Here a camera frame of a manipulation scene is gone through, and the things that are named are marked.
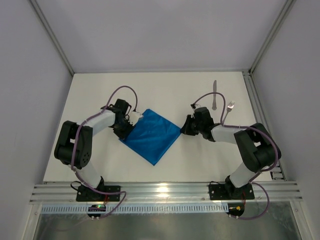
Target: silver knife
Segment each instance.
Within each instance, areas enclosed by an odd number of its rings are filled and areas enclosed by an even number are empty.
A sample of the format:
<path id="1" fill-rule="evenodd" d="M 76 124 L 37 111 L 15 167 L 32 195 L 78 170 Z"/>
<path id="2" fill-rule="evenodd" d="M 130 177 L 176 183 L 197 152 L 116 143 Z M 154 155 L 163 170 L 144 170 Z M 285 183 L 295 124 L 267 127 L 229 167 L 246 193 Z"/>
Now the silver knife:
<path id="1" fill-rule="evenodd" d="M 217 92 L 217 80 L 214 80 L 213 82 L 213 92 Z M 216 95 L 217 94 L 213 94 L 212 110 L 217 110 Z"/>

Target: fork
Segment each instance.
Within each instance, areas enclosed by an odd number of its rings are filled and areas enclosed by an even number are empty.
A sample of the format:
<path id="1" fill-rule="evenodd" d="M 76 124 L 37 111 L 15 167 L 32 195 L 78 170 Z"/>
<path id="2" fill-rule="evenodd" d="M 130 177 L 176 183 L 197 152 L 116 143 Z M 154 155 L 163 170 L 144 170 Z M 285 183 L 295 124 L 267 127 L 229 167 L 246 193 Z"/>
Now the fork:
<path id="1" fill-rule="evenodd" d="M 234 106 L 235 106 L 235 101 L 229 102 L 229 105 L 226 107 L 226 114 L 225 114 L 225 116 L 224 116 L 224 118 L 223 118 L 223 120 L 222 120 L 222 124 L 225 123 L 225 120 L 226 120 L 226 118 L 227 118 L 228 113 L 230 113 L 230 112 L 232 111 L 232 109 L 234 108 Z"/>

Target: blue towel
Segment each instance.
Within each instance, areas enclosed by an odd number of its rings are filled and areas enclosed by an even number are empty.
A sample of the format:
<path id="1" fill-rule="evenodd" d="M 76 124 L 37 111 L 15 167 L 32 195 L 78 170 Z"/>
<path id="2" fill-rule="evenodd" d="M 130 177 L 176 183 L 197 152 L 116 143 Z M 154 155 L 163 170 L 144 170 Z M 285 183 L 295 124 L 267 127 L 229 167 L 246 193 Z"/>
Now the blue towel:
<path id="1" fill-rule="evenodd" d="M 145 110 L 135 128 L 121 140 L 152 165 L 161 159 L 180 135 L 180 128 L 151 109 Z"/>

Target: gray panel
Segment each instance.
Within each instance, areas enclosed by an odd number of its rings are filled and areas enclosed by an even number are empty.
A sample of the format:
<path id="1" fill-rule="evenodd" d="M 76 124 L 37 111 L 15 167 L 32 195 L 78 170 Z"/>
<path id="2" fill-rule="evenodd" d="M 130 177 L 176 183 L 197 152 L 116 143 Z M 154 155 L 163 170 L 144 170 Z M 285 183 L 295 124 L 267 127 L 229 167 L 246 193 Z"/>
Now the gray panel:
<path id="1" fill-rule="evenodd" d="M 71 83 L 26 0 L 0 1 L 1 239 L 21 239 Z"/>
<path id="2" fill-rule="evenodd" d="M 38 0 L 76 73 L 248 69 L 285 0 Z"/>
<path id="3" fill-rule="evenodd" d="M 296 1 L 254 72 L 288 180 L 299 184 L 320 239 L 320 1 Z"/>
<path id="4" fill-rule="evenodd" d="M 247 203 L 246 216 L 257 215 L 265 203 Z M 288 202 L 273 202 L 254 221 L 225 213 L 112 215 L 99 221 L 81 214 L 41 215 L 34 240 L 300 240 Z M 57 229 L 68 229 L 60 232 Z"/>

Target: white tabletop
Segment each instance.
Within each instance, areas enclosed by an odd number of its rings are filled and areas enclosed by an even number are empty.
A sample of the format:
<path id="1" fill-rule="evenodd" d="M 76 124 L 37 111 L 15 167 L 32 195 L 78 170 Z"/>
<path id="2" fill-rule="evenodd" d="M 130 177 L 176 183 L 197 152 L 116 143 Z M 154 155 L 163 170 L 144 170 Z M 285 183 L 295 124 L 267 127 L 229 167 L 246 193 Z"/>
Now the white tabletop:
<path id="1" fill-rule="evenodd" d="M 227 104 L 235 101 L 225 123 L 249 126 L 255 118 L 241 72 L 172 72 L 172 73 L 91 73 L 75 74 L 65 103 L 44 181 L 74 181 L 76 177 L 69 167 L 54 157 L 54 148 L 62 123 L 80 122 L 95 114 L 107 103 L 111 93 L 121 85 L 129 85 L 138 95 L 137 111 L 151 109 L 182 127 L 190 104 L 205 93 L 217 91 L 224 94 Z M 126 88 L 115 94 L 132 106 L 133 93 Z M 207 96 L 199 104 L 208 107 L 215 123 L 220 122 L 223 101 L 216 96 L 217 110 L 211 110 L 213 96 Z M 90 160 L 98 173 L 108 182 L 209 182 L 224 181 L 242 163 L 238 147 L 223 142 L 210 142 L 201 135 L 181 135 L 163 155 L 151 165 L 144 158 L 121 143 L 112 129 L 107 128 L 93 138 Z M 271 181 L 269 172 L 257 181 Z"/>

